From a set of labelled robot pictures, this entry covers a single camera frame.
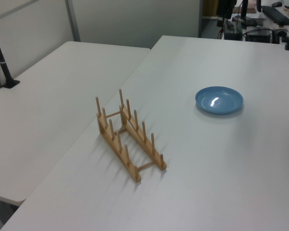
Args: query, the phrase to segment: white table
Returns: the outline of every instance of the white table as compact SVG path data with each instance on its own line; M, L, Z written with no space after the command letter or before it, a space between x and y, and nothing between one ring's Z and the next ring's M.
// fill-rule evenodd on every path
M195 94L208 86L236 89L244 109L201 111ZM167 171L135 183L94 119L2 231L289 231L289 51L163 36L121 88ZM117 92L106 113L119 104Z
M67 42L0 89L0 200L32 193L148 52Z

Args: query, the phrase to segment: blue plate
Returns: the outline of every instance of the blue plate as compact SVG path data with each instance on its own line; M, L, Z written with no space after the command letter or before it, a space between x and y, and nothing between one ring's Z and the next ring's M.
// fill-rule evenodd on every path
M195 99L201 109L219 115L236 112L243 104L242 95L226 87L204 88L198 91Z

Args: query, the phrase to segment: wooden dowel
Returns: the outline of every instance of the wooden dowel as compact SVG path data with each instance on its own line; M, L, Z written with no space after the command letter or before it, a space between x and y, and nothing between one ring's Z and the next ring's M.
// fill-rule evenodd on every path
M152 142L152 155L155 154L155 145L154 145L154 133L151 133L151 142Z
M129 150L127 149L127 145L124 145L125 153L126 153L126 158L127 158L127 166L130 166L130 156L129 156Z
M143 133L144 133L144 143L146 142L146 133L145 133L145 122L143 121L142 122L142 124L143 124Z
M123 103L123 96L122 96L122 90L121 89L119 89L119 93L120 93L121 107L123 108L124 103Z
M116 135L117 135L117 140L118 140L118 145L119 145L119 153L120 153L120 152L122 152L120 133L116 132Z
M123 128L123 129L117 131L117 133L121 134L121 133L123 133L123 132L125 132L125 131L126 131L126 128Z
M144 170L145 168L150 167L150 166L152 166L153 164L155 164L154 161L149 162L149 163L146 163L146 164L138 167L137 170L138 170L138 172L140 172L141 170Z
M110 131L111 131L111 139L114 140L115 139L115 133L114 133L114 128L112 126L112 120L109 120L109 125L110 125Z
M98 116L101 116L101 108L100 108L100 103L98 101L98 97L95 98L96 100L96 105L97 105L97 111L98 111Z
M161 167L164 167L164 155L163 154L160 155L160 165Z
M127 105L127 111L129 113L129 119L131 118L131 109L130 109L130 101L126 100L126 105Z
M113 114L110 114L110 115L107 115L106 118L109 118L109 117L112 117L112 116L115 116L115 115L118 115L120 114L121 112L115 112Z
M138 131L139 126L138 126L138 118L137 118L136 110L134 110L134 116L135 116L135 123L136 123L136 131Z
M105 129L106 129L108 127L108 124L107 124L107 119L106 119L105 108L102 108L102 111L103 111L103 115L104 115L104 123L105 123Z

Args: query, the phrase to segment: keyboard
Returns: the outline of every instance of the keyboard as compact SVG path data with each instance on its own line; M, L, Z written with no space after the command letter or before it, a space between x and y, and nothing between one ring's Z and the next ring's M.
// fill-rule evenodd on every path
M279 26L289 25L289 19L272 6L261 6L262 12Z

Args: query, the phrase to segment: gray wall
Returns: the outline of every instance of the gray wall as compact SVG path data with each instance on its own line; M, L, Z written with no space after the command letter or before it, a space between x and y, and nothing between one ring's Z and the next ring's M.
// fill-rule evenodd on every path
M152 48L162 35L198 37L200 0L70 0L80 40Z
M39 0L0 19L0 47L13 78L66 41L73 36L64 0Z

